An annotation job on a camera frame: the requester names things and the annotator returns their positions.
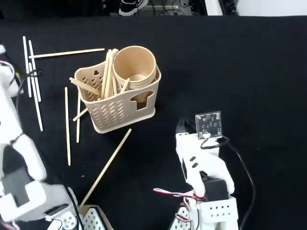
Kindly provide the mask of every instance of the white plastic bracket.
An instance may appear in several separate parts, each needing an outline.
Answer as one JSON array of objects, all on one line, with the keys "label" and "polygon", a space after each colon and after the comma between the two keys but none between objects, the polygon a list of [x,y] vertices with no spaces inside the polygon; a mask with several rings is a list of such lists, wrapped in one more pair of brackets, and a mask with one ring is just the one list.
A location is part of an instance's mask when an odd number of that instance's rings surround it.
[{"label": "white plastic bracket", "polygon": [[[181,207],[177,213],[189,218],[189,212],[185,207]],[[175,218],[169,230],[191,230],[191,223],[185,223]]]},{"label": "white plastic bracket", "polygon": [[90,208],[83,218],[84,230],[106,230],[95,208]]},{"label": "white plastic bracket", "polygon": [[200,205],[200,216],[204,223],[217,223],[238,220],[236,199],[203,202]]}]

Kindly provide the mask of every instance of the black tablecloth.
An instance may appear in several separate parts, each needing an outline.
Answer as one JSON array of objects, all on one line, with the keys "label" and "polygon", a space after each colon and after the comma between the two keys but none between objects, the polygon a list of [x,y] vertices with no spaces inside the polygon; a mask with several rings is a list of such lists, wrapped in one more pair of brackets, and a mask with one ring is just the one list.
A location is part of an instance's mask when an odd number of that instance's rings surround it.
[{"label": "black tablecloth", "polygon": [[[156,114],[130,126],[130,137],[88,201],[106,212],[115,229],[168,228],[181,199],[155,194],[152,188],[189,188],[175,152],[176,124],[182,117],[220,110],[224,135],[239,149],[258,191],[246,229],[271,230],[289,229],[305,214],[306,28],[307,17],[79,18],[1,22],[0,40],[23,68],[22,35],[32,40],[35,54],[129,45],[145,46],[155,54],[162,72]],[[21,98],[25,132],[61,172],[79,202],[128,130],[98,134],[85,115],[81,142],[75,143],[77,89],[69,77],[104,58],[105,53],[92,53],[37,60],[43,70],[42,133],[34,100],[27,94]],[[222,148],[220,156],[235,181],[242,218],[251,200],[250,183],[232,151]]]}]

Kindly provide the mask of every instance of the perforated basket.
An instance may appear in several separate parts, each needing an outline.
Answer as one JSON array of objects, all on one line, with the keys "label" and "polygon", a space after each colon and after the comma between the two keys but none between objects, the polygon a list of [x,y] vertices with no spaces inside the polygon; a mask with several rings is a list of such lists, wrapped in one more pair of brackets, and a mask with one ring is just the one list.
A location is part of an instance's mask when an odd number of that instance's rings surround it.
[{"label": "perforated basket", "polygon": [[[104,62],[95,66],[80,68],[75,72],[75,79],[101,91],[104,68]],[[157,67],[156,77],[150,85],[142,89],[128,90],[103,100],[99,100],[97,95],[80,87],[78,87],[78,91],[91,115],[95,130],[98,133],[107,133],[150,118],[155,114],[154,104],[160,79],[161,72]],[[135,97],[144,93],[148,95],[147,100],[137,103]]]}]

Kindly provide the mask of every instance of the black sneaker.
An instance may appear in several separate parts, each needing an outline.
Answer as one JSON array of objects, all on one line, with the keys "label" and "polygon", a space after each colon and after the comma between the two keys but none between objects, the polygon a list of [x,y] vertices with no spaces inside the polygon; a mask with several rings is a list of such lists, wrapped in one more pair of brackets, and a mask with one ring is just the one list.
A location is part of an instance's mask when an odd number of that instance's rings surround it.
[{"label": "black sneaker", "polygon": [[136,0],[133,2],[129,2],[129,0],[121,0],[121,5],[118,14],[121,16],[134,15],[138,10],[146,6],[147,3],[148,0]]}]

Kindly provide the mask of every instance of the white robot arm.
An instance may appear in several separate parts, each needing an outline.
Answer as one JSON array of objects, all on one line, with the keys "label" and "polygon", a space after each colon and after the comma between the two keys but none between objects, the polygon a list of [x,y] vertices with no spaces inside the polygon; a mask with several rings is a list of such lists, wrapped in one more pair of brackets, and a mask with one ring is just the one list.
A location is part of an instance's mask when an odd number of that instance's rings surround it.
[{"label": "white robot arm", "polygon": [[[0,45],[0,54],[4,52],[4,47]],[[69,212],[75,217],[65,187],[42,182],[47,176],[46,169],[34,142],[23,133],[11,99],[17,95],[18,89],[13,66],[0,61],[0,220],[11,222],[46,218],[51,221]],[[13,148],[20,153],[27,169],[21,168],[4,175],[5,148]]]},{"label": "white robot arm", "polygon": [[[178,227],[183,230],[238,230],[236,199],[230,196],[235,185],[225,162],[219,158],[217,138],[208,138],[204,142],[204,139],[198,139],[195,124],[192,129],[185,127],[184,122],[180,125],[176,133],[176,152],[185,180],[193,188],[186,194],[197,199],[184,198],[186,206],[176,213],[177,219],[170,230]],[[201,149],[201,146],[217,147]]]}]

